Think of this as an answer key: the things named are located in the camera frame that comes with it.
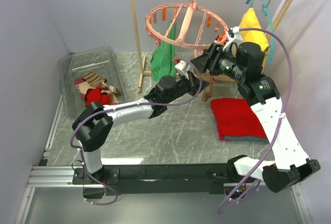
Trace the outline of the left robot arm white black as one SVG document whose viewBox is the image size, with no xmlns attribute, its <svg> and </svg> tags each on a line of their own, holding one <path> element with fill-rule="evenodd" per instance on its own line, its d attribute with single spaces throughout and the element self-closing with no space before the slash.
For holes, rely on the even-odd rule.
<svg viewBox="0 0 331 224">
<path fill-rule="evenodd" d="M 164 76 L 146 96 L 137 101 L 110 106 L 92 102 L 72 124 L 74 136 L 80 144 L 78 148 L 81 150 L 86 179 L 96 184 L 104 178 L 100 148 L 111 128 L 158 117 L 176 99 L 185 94 L 195 97 L 208 85 L 208 82 L 193 74 L 181 76 L 179 80 Z"/>
</svg>

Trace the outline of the red sock front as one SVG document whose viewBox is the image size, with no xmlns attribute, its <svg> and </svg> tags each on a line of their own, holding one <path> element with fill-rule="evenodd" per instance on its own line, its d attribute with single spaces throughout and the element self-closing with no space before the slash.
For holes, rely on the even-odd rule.
<svg viewBox="0 0 331 224">
<path fill-rule="evenodd" d="M 111 97 L 105 91 L 105 88 L 101 88 L 100 92 L 101 92 L 101 100 L 99 101 L 99 103 L 101 105 L 110 105 L 110 103 L 111 103 Z"/>
</svg>

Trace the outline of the brown sock pair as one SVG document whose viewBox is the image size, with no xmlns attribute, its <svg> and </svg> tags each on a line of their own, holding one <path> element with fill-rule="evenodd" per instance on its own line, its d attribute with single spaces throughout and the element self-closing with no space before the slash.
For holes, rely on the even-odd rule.
<svg viewBox="0 0 331 224">
<path fill-rule="evenodd" d="M 84 75 L 82 77 L 83 81 L 86 81 L 88 84 L 93 85 L 94 83 L 98 83 L 98 82 L 107 82 L 106 79 L 101 78 L 99 75 L 97 75 L 94 71 L 91 71 L 89 73 L 87 73 L 86 75 Z"/>
</svg>

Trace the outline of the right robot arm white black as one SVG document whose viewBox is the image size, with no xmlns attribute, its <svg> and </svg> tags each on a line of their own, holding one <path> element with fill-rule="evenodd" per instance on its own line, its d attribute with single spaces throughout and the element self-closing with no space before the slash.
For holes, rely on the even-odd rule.
<svg viewBox="0 0 331 224">
<path fill-rule="evenodd" d="M 262 180 L 269 190 L 277 193 L 304 181 L 321 166 L 316 159 L 309 158 L 297 140 L 283 111 L 285 102 L 281 100 L 274 81 L 262 73 L 263 58 L 261 47 L 253 42 L 241 43 L 236 53 L 213 43 L 191 62 L 199 72 L 223 74 L 237 82 L 239 93 L 273 146 L 274 161 L 259 162 L 246 155 L 228 160 L 229 180 L 239 182 L 256 166 L 250 177 Z"/>
</svg>

